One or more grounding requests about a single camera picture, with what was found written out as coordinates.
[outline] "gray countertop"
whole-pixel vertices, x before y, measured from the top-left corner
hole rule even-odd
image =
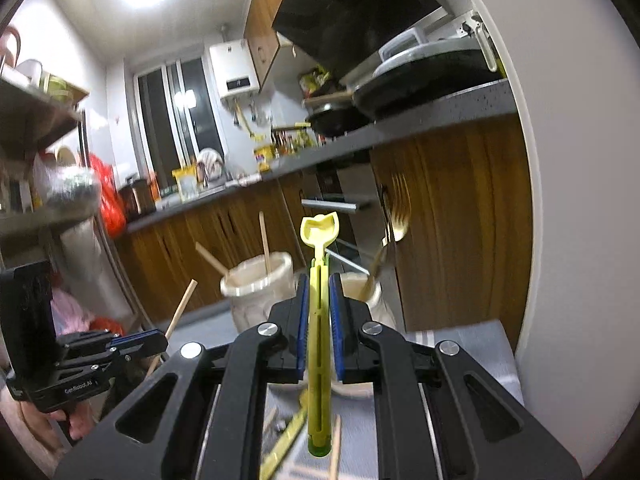
[[[295,155],[280,158],[273,164],[271,171],[262,174],[262,181],[273,180],[380,144],[427,134],[445,126],[514,113],[517,113],[516,103],[511,86],[506,79],[475,86],[368,124],[343,137],[337,137],[324,146],[307,148]],[[228,187],[218,192],[203,194],[189,202],[159,210],[130,223],[126,232],[139,231],[171,216],[235,193],[239,189],[242,188]]]

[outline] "yellow spatula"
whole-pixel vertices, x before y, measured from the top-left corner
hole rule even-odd
[[[260,466],[259,480],[269,480],[282,462],[282,459],[289,451],[291,444],[293,444],[298,433],[300,433],[302,426],[305,425],[307,406],[308,394],[307,392],[302,392],[302,395],[300,395],[300,410],[293,416],[291,422],[287,424],[287,429],[278,439],[271,452],[264,459],[264,462],[262,462],[262,465]]]
[[[331,451],[331,329],[329,326],[329,266],[324,250],[338,237],[338,214],[303,218],[300,238],[315,248],[309,280],[309,329],[306,366],[308,369],[308,448],[314,456]]]

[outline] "shelf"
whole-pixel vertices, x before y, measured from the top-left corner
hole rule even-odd
[[[0,238],[34,233],[42,228],[62,232],[91,218],[95,213],[95,207],[88,206],[74,206],[65,209],[43,206],[33,213],[7,214],[0,216]]]
[[[81,121],[76,110],[56,101],[19,72],[0,76],[0,144],[10,158],[48,148]]]

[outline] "metal screw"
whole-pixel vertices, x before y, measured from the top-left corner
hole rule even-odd
[[[202,346],[200,343],[196,343],[194,341],[185,343],[182,345],[182,348],[180,348],[180,355],[185,359],[193,359],[194,357],[199,356],[201,352]]]
[[[456,355],[460,352],[460,346],[455,341],[443,341],[440,343],[440,351],[444,355]]]
[[[376,323],[375,321],[367,321],[362,326],[362,331],[368,335],[378,335],[382,332],[382,325],[380,323]]]
[[[258,327],[258,334],[263,336],[274,335],[278,331],[278,326],[275,323],[262,323]]]

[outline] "window frame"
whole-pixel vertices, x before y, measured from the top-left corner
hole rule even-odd
[[[165,59],[164,61],[154,64],[153,66],[147,66],[145,67],[144,70],[140,70],[138,72],[136,72],[133,75],[133,91],[134,91],[134,100],[135,100],[135,104],[136,104],[136,115],[138,117],[138,125],[140,128],[140,136],[142,137],[142,147],[143,147],[143,151],[144,151],[144,156],[145,156],[145,161],[146,161],[146,166],[149,170],[149,172],[155,171],[154,167],[153,167],[153,160],[151,159],[151,151],[149,149],[149,143],[148,143],[148,137],[147,137],[147,132],[146,132],[146,128],[145,128],[145,121],[143,118],[143,114],[142,114],[142,100],[140,97],[140,84],[138,82],[138,79],[141,76],[145,76],[148,75],[152,72],[155,72],[156,70],[161,70],[161,74],[162,74],[162,86],[164,88],[164,100],[165,100],[165,105],[166,105],[166,109],[167,109],[167,114],[169,115],[169,124],[171,126],[171,131],[172,131],[172,136],[174,138],[174,148],[175,151],[177,153],[178,156],[178,160],[180,161],[180,166],[182,168],[190,165],[191,161],[189,160],[189,153],[186,149],[186,146],[183,144],[181,138],[180,138],[180,130],[178,130],[178,124],[177,124],[177,120],[175,117],[175,110],[174,110],[174,102],[172,100],[171,97],[171,90],[170,90],[170,85],[169,85],[169,73],[168,73],[168,67],[171,66],[172,64],[175,63],[176,65],[176,72],[177,72],[177,76],[178,76],[178,82],[180,84],[180,91],[185,93],[186,89],[184,87],[184,78],[182,76],[182,63],[183,62],[189,62],[189,61],[193,61],[199,59],[201,64],[202,64],[202,71],[204,73],[204,79],[205,79],[205,83],[206,83],[206,88],[207,88],[207,97],[209,99],[209,102],[211,104],[211,109],[213,112],[213,118],[214,121],[216,122],[216,128],[218,131],[218,138],[220,139],[220,145],[222,146],[222,150],[224,151],[223,156],[226,158],[227,156],[227,145],[226,145],[226,139],[224,138],[224,135],[221,135],[221,118],[219,116],[219,110],[215,105],[215,95],[212,95],[211,91],[211,85],[210,85],[210,80],[209,78],[212,76],[212,74],[209,73],[208,70],[208,63],[209,63],[209,59],[206,56],[206,53],[200,53],[200,54],[196,54],[191,55],[191,56],[184,56],[183,58],[169,58],[169,59]],[[185,108],[184,110],[185,112],[185,116],[186,116],[186,122],[187,122],[187,128],[188,128],[188,135],[191,139],[191,143],[193,145],[193,149],[195,152],[195,156],[197,157],[198,154],[200,153],[200,147],[198,146],[198,141],[196,139],[196,135],[195,135],[195,131],[193,129],[193,121],[191,121],[191,113],[190,110],[188,108]]]

